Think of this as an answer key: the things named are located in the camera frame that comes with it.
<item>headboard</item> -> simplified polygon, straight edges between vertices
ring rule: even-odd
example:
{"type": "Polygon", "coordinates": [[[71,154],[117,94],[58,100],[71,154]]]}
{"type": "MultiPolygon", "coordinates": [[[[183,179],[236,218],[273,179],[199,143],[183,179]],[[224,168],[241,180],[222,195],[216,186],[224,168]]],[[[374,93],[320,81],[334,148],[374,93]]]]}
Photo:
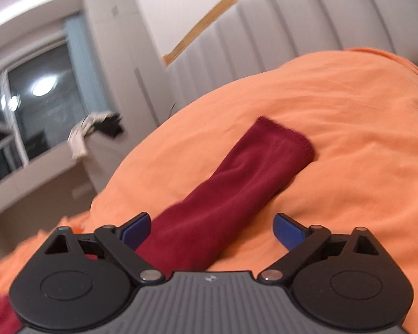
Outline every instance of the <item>headboard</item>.
{"type": "Polygon", "coordinates": [[[182,108],[314,51],[380,48],[418,65],[418,0],[239,0],[170,63],[182,108]]]}

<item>silver screw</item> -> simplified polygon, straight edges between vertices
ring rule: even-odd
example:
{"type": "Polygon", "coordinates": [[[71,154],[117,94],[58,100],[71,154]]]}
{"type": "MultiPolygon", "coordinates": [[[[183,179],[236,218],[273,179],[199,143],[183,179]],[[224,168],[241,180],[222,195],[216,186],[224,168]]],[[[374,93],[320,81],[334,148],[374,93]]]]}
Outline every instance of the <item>silver screw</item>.
{"type": "Polygon", "coordinates": [[[162,275],[161,271],[155,269],[144,270],[139,274],[141,279],[144,281],[156,281],[159,280],[162,275]]]}
{"type": "Polygon", "coordinates": [[[283,274],[279,270],[265,270],[261,274],[262,278],[264,278],[266,281],[277,281],[283,278],[283,274]]]}

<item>white garment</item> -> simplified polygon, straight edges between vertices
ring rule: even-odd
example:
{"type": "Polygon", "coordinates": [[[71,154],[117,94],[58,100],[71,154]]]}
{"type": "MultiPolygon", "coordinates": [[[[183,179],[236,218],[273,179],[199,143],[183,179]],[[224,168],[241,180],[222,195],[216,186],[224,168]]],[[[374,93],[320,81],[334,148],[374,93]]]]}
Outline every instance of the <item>white garment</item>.
{"type": "Polygon", "coordinates": [[[71,130],[68,137],[68,145],[72,152],[72,159],[82,159],[88,156],[88,150],[85,145],[84,137],[94,132],[92,125],[96,122],[102,122],[107,117],[115,113],[107,111],[102,113],[91,113],[83,121],[77,123],[71,130]]]}

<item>bed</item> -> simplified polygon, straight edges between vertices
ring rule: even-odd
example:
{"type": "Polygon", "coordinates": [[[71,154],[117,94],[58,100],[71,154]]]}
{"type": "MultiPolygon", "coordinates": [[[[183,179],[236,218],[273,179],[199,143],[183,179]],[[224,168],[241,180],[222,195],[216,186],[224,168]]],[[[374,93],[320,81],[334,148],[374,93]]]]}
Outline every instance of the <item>bed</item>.
{"type": "MultiPolygon", "coordinates": [[[[365,226],[413,284],[405,328],[417,334],[418,67],[405,58],[418,65],[418,0],[337,1],[232,6],[167,68],[181,110],[126,157],[90,212],[59,225],[92,232],[138,212],[155,218],[264,115],[304,134],[316,159],[209,269],[257,274],[284,255],[271,230],[278,212],[334,233],[365,226]]],[[[0,262],[0,295],[46,237],[0,262]]]]}

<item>orange bedsheet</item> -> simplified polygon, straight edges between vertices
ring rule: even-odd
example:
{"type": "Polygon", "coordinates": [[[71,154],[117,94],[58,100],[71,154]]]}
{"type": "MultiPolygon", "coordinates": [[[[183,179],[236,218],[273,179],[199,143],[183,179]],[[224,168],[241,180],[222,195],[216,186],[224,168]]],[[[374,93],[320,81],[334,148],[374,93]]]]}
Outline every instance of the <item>orange bedsheet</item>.
{"type": "MultiPolygon", "coordinates": [[[[142,211],[157,216],[207,179],[261,115],[305,134],[317,159],[210,269],[258,273],[281,257],[286,251],[271,230],[278,212],[334,233],[366,226],[413,284],[405,328],[418,334],[418,68],[392,54],[305,55],[203,96],[130,153],[90,214],[62,224],[91,232],[142,211]]],[[[0,262],[0,293],[45,237],[0,262]]]]}

